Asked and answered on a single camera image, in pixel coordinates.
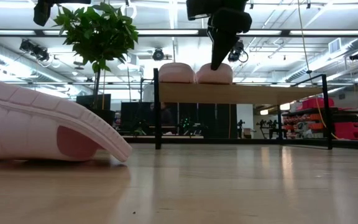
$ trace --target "pink shoe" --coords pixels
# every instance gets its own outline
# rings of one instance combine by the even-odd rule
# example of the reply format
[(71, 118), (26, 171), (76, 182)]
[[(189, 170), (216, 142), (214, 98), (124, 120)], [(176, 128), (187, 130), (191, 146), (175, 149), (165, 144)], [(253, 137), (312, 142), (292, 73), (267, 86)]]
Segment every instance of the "pink shoe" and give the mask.
[(232, 84), (233, 70), (230, 65), (222, 63), (216, 71), (211, 70), (211, 63), (203, 65), (196, 74), (199, 84)]
[(97, 149), (124, 162), (131, 146), (85, 107), (0, 82), (0, 159), (87, 161)]
[(185, 63), (166, 63), (160, 68), (158, 80), (162, 83), (195, 83), (196, 74)]

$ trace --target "black camera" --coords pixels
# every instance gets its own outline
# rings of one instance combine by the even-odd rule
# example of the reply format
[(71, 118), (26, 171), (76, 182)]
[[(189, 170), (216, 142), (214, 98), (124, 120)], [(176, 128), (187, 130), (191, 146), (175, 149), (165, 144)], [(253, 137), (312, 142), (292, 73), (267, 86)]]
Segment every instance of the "black camera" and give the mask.
[(44, 26), (50, 17), (52, 6), (61, 3), (91, 4), (91, 0), (38, 0), (34, 7), (34, 22), (37, 25)]

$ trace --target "pipe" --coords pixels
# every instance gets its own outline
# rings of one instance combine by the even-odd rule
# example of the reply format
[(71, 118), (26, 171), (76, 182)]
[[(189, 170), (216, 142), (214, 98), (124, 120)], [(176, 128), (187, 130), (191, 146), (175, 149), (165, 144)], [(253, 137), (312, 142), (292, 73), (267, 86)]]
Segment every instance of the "pipe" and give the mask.
[[(311, 24), (312, 22), (314, 22), (318, 17), (320, 17), (320, 16), (321, 16), (325, 11), (327, 11), (333, 4), (334, 4), (333, 2), (327, 3), (319, 12), (317, 12), (316, 15), (313, 16), (313, 18), (310, 19), (310, 21), (309, 21), (306, 25), (303, 26), (303, 28), (307, 28), (308, 26), (310, 26), (310, 24)], [(288, 42), (290, 42), (291, 40), (292, 40), (292, 38), (289, 38), (289, 39), (285, 40), (285, 41), (283, 42), (283, 44), (282, 44), (281, 46), (277, 47), (277, 49), (276, 49), (271, 55), (269, 55), (268, 57), (269, 57), (269, 58), (272, 58), (278, 51), (280, 51), (281, 49), (283, 49), (283, 47), (284, 47)]]
[[(344, 47), (342, 47), (339, 52), (331, 54), (329, 53), (329, 50), (325, 50), (323, 53), (311, 58), (309, 60), (310, 70), (317, 70), (319, 68), (327, 66), (335, 62), (335, 59), (338, 59), (339, 57), (347, 57), (348, 55), (352, 55), (354, 52), (358, 51), (358, 39), (342, 43), (342, 46)], [(286, 82), (292, 82), (293, 80), (300, 78), (303, 75), (306, 75), (307, 71), (307, 64), (304, 63), (290, 70), (288, 72), (289, 77), (287, 79), (284, 79)]]
[[(0, 46), (0, 56), (8, 58), (9, 60), (15, 60), (16, 58), (20, 57), (19, 54), (8, 50), (4, 47)], [(43, 68), (42, 66), (38, 65), (37, 62), (33, 62), (30, 59), (27, 59), (25, 57), (21, 57), (20, 59), (16, 60), (16, 62), (19, 62), (21, 65), (28, 67), (34, 72), (37, 72), (39, 75), (47, 77), (50, 80), (53, 80), (55, 82), (73, 82), (74, 80), (69, 79), (65, 77), (64, 75), (61, 75), (57, 72), (52, 71), (49, 68)], [(76, 87), (80, 91), (85, 91), (87, 94), (92, 94), (92, 89), (88, 87)]]

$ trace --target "cable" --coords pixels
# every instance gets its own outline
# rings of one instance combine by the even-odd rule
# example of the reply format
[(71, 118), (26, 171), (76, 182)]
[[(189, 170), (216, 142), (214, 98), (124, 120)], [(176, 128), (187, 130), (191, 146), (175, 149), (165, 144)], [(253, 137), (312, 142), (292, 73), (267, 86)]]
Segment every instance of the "cable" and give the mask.
[(245, 50), (242, 50), (242, 51), (243, 51), (243, 52), (245, 53), (245, 55), (247, 56), (247, 60), (242, 61), (242, 60), (239, 59), (239, 62), (241, 62), (241, 63), (246, 63), (246, 62), (248, 62), (249, 56), (248, 56), (248, 53), (245, 52)]
[[(309, 61), (308, 61), (308, 55), (306, 53), (306, 44), (305, 44), (305, 35), (303, 34), (303, 24), (302, 24), (302, 16), (301, 16), (301, 4), (300, 4), (300, 1), (298, 0), (298, 15), (299, 15), (299, 22), (301, 24), (301, 34), (302, 34), (302, 44), (303, 44), (303, 51), (305, 53), (305, 60), (306, 60), (306, 66), (308, 67), (308, 71), (310, 71), (310, 68), (309, 68)], [(323, 119), (323, 115), (321, 114), (321, 109), (320, 109), (320, 105), (319, 105), (319, 102), (318, 102), (318, 97), (316, 95), (316, 103), (317, 103), (317, 109), (318, 109), (318, 113), (320, 114), (320, 119), (321, 119), (321, 122), (322, 124), (324, 125), (325, 128), (327, 128), (327, 125), (326, 123), (324, 122), (324, 119)], [(335, 139), (339, 139), (334, 133), (331, 132), (331, 135), (335, 138)]]

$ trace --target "red container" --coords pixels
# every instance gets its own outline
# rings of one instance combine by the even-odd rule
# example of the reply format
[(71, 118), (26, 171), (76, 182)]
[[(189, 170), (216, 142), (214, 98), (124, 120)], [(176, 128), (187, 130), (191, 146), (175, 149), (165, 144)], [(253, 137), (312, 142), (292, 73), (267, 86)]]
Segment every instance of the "red container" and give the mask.
[[(334, 100), (328, 98), (328, 105), (329, 107), (334, 107)], [(300, 110), (313, 109), (317, 107), (324, 108), (324, 98), (318, 98), (317, 101), (316, 98), (310, 98), (305, 101), (302, 101), (302, 104), (299, 107), (297, 107), (296, 110), (300, 111)]]
[(358, 140), (358, 122), (338, 122), (335, 135), (340, 139)]

